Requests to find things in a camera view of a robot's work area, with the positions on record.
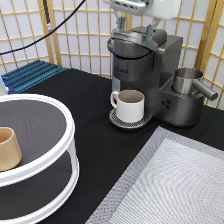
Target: tan mug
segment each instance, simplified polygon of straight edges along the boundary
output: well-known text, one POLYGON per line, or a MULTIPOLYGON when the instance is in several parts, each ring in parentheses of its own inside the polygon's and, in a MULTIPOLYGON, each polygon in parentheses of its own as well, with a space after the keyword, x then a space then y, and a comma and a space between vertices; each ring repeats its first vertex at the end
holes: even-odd
POLYGON ((14 168, 21 159, 22 153, 14 130, 0 127, 0 172, 14 168))
POLYGON ((116 108, 116 115, 125 123, 135 123, 144 116, 144 95, 136 90, 114 91, 110 97, 111 104, 116 108), (117 104, 114 102, 114 95, 117 96, 117 104))

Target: mesh mat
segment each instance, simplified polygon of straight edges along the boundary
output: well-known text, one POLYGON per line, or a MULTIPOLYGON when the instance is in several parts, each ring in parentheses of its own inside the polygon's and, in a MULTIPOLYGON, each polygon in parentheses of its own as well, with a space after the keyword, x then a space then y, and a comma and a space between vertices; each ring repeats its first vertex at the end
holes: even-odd
POLYGON ((223 170, 222 159, 165 139, 109 223, 222 223, 223 170))
POLYGON ((98 206, 96 211, 92 214, 89 220, 87 220, 87 224, 109 223, 112 215, 117 210, 118 206, 121 204, 124 197, 127 195, 130 188, 135 183, 165 138, 196 149, 208 155, 224 159, 224 153, 220 150, 159 127, 156 129, 154 134, 151 136, 136 158, 128 166, 123 175, 119 178, 114 187, 98 206))

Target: drip tray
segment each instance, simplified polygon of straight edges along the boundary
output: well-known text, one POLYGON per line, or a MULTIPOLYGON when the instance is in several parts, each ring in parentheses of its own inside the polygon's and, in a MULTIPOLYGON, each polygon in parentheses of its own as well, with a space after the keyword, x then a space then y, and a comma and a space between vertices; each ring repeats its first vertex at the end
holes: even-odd
POLYGON ((110 111, 110 114, 109 114, 109 119, 113 125, 127 131, 134 131, 136 129, 142 128, 149 122, 151 118, 152 118, 151 114, 145 113, 144 117, 140 121, 135 123, 125 123, 121 121, 119 118, 117 118, 115 108, 112 111, 110 111))

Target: black table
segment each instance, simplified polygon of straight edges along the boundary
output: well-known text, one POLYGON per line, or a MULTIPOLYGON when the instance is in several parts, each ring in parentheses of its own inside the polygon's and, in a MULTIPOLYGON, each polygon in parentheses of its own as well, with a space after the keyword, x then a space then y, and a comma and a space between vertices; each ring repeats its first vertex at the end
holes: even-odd
POLYGON ((66 203, 41 223, 82 224, 95 211, 158 126, 224 150, 224 111, 203 107, 200 122, 175 128, 153 119, 136 132, 109 121, 111 80, 70 69, 28 89, 64 103, 75 121, 78 184, 66 203))

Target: white rack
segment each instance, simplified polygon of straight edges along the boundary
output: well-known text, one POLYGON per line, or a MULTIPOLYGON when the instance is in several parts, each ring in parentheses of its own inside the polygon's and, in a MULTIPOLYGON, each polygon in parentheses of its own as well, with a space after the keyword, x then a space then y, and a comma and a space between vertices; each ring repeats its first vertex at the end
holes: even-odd
POLYGON ((76 186, 79 176, 79 163, 76 157, 74 141, 75 125, 72 115, 67 107, 55 99, 41 95, 20 94, 3 96, 0 98, 0 103, 14 100, 32 100, 51 104, 57 107, 63 113, 66 119, 67 126, 65 133, 61 140, 51 150, 28 164, 19 166, 13 170, 0 173, 0 187, 12 185, 40 173, 47 167, 51 166, 56 160, 58 160, 65 151, 69 152, 69 155, 71 157, 72 175, 67 186, 54 200, 52 200, 49 204, 45 205, 41 209, 23 217, 18 217, 10 220, 0 220, 0 224, 37 223, 45 219, 53 212, 55 212, 59 207, 61 207, 71 195, 73 189, 76 186))

